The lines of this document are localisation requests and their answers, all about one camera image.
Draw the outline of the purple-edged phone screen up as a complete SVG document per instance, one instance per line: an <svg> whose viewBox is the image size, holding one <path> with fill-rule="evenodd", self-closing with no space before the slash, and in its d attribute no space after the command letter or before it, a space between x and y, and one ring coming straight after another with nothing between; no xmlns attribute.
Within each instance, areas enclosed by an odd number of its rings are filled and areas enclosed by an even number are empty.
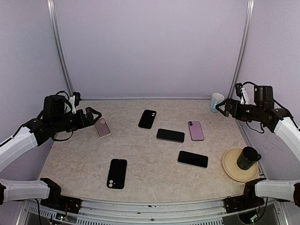
<svg viewBox="0 0 300 225"><path fill-rule="evenodd" d="M183 143L185 139L185 133L160 128L157 131L156 138L159 140Z"/></svg>

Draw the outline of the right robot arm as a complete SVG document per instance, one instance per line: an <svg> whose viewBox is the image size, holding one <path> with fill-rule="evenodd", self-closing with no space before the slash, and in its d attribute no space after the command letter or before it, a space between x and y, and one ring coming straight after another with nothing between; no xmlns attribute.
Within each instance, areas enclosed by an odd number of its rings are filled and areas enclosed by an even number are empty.
<svg viewBox="0 0 300 225"><path fill-rule="evenodd" d="M243 122L260 122L261 127L267 127L270 132L279 137L292 151L294 156L300 158L300 128L288 109L279 105L273 97L271 86L254 85L254 104L248 103L248 94L242 83L235 84L236 95L240 98L234 100L227 98L217 104L215 108L224 116ZM267 180L256 179L245 184L244 194L240 197L240 204L250 208L258 198L273 198L300 204L299 180Z"/></svg>

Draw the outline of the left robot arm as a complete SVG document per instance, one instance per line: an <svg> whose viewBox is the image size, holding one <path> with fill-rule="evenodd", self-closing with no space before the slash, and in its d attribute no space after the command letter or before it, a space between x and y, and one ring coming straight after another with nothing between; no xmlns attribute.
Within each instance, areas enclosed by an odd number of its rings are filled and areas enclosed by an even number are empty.
<svg viewBox="0 0 300 225"><path fill-rule="evenodd" d="M70 98L66 98L61 92L45 97L40 114L22 124L0 144L0 169L4 170L20 156L49 139L57 141L55 137L58 133L73 134L79 129L95 125L102 114L91 107L77 110L80 100L78 92L74 92ZM46 200L57 209L66 203L64 195L61 195L61 187L50 179L0 180L1 203L27 199Z"/></svg>

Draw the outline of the pink phone case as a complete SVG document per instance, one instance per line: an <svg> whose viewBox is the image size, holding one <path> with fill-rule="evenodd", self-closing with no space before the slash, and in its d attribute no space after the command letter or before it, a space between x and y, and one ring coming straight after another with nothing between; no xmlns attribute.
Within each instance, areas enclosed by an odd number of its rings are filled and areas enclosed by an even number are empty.
<svg viewBox="0 0 300 225"><path fill-rule="evenodd" d="M99 119L94 127L99 138L106 138L111 135L111 130L104 118Z"/></svg>

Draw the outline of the purple phone back up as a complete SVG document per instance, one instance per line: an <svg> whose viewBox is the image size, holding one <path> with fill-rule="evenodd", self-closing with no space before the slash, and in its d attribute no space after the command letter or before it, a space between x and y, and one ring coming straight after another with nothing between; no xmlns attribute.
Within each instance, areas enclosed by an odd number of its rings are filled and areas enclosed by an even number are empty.
<svg viewBox="0 0 300 225"><path fill-rule="evenodd" d="M189 127L190 137L192 141L204 140L202 126L199 121L189 121L188 127Z"/></svg>

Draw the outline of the white-edged phone screen up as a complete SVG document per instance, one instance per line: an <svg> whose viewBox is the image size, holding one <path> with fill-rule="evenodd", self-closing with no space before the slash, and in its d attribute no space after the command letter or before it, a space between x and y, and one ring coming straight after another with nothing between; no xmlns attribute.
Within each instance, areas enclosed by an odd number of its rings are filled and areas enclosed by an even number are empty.
<svg viewBox="0 0 300 225"><path fill-rule="evenodd" d="M207 168L208 167L208 157L205 155L195 154L187 151L180 151L177 159L178 163Z"/></svg>

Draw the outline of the light blue mug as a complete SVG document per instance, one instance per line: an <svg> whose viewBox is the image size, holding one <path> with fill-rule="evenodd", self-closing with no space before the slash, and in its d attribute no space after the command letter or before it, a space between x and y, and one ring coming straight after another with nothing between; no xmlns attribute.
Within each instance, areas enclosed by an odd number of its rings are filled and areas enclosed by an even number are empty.
<svg viewBox="0 0 300 225"><path fill-rule="evenodd" d="M210 99L210 111L213 113L218 113L216 105L223 102L225 97L220 93L213 93Z"/></svg>

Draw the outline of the beige plate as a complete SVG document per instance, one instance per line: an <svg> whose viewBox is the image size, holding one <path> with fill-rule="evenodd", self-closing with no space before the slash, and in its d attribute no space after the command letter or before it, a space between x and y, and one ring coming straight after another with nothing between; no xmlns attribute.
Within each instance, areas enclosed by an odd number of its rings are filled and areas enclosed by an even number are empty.
<svg viewBox="0 0 300 225"><path fill-rule="evenodd" d="M237 165L237 159L242 149L234 148L227 150L222 158L222 165L226 174L235 181L246 183L259 178L258 163L254 163L248 170L242 170Z"/></svg>

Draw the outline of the dark green mug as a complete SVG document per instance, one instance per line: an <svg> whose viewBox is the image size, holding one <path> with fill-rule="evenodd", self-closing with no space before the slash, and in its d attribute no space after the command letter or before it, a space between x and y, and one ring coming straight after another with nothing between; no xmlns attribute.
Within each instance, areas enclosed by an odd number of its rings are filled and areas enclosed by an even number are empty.
<svg viewBox="0 0 300 225"><path fill-rule="evenodd" d="M252 147L245 147L237 159L237 166L242 170L250 169L262 158L261 154Z"/></svg>

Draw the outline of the right aluminium frame post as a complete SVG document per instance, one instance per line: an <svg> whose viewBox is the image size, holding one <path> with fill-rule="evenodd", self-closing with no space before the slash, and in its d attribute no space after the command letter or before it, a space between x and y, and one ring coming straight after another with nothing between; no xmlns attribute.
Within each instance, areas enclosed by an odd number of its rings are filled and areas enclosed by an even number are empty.
<svg viewBox="0 0 300 225"><path fill-rule="evenodd" d="M240 71L241 71L243 60L245 57L249 33L250 33L250 29L251 29L254 5L255 5L254 0L247 1L247 10L246 10L246 17L245 17L244 28L243 28L243 33L242 33L242 39L241 39L240 49L239 49L239 53L238 53L237 63L236 63L235 69L234 69L233 79L232 79L231 86L230 86L230 89L229 89L229 92L227 95L228 98L233 97L233 94L235 92L235 84L237 83L237 81L239 80L239 77L240 77Z"/></svg>

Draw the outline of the aluminium frame post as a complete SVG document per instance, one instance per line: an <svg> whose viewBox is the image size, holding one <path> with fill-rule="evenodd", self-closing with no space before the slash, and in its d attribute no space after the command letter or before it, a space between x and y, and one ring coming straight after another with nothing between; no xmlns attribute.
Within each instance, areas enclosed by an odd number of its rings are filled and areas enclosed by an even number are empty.
<svg viewBox="0 0 300 225"><path fill-rule="evenodd" d="M55 10L55 3L54 0L47 0L47 7L48 7L48 13L50 17L50 23L52 27L52 33L54 36L54 42L55 42L55 48L58 54L60 67L62 70L62 76L67 88L67 92L69 95L71 95L74 92L73 85L71 83L71 79L68 73L68 68L65 60L65 56L63 53L63 48L60 40L60 33L59 33L59 26L56 16L56 10Z"/></svg>
<svg viewBox="0 0 300 225"><path fill-rule="evenodd" d="M254 0L247 1L247 10L246 10L246 17L245 17L244 28L243 28L243 33L242 33L242 39L241 39L240 49L239 49L239 53L238 53L237 63L236 63L235 69L234 69L233 79L232 79L231 86L230 86L230 89L229 89L229 92L227 95L228 98L233 97L233 94L235 92L235 84L237 83L237 81L239 80L239 77L240 77L240 71L241 71L243 60L245 57L249 33L250 33L250 29L251 29L254 5L255 5Z"/></svg>

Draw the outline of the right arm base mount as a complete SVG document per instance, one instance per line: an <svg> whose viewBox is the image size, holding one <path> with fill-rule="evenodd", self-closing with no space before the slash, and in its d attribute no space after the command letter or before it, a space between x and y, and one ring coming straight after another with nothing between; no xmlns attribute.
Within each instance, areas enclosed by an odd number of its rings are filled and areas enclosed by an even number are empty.
<svg viewBox="0 0 300 225"><path fill-rule="evenodd" d="M265 204L264 199L255 195L255 184L266 180L265 178L258 178L245 183L242 195L227 197L224 199L226 213L233 213L242 210L248 210L254 207Z"/></svg>

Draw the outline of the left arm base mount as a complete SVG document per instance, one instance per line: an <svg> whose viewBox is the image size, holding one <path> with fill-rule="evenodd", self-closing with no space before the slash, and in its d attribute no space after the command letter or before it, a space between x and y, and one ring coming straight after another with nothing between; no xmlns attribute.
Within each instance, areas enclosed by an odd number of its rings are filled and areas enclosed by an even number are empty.
<svg viewBox="0 0 300 225"><path fill-rule="evenodd" d="M40 201L42 206L64 211L65 213L79 213L82 204L81 199L61 195L61 187L49 178L41 178L40 180L50 188L49 196Z"/></svg>

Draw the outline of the left aluminium frame post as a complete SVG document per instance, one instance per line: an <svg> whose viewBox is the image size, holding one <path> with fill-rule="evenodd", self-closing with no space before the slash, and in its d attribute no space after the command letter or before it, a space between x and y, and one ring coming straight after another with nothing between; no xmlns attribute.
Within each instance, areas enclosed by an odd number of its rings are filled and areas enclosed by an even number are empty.
<svg viewBox="0 0 300 225"><path fill-rule="evenodd" d="M58 54L60 67L62 70L62 76L67 88L67 92L69 95L71 95L74 92L73 85L71 83L71 79L68 73L68 68L65 60L65 56L63 53L63 48L60 40L60 33L59 33L59 26L56 16L56 10L55 10L55 3L54 0L47 0L47 7L48 7L48 13L50 17L50 23L52 27L52 33L54 36L54 42L55 42L55 48Z"/></svg>

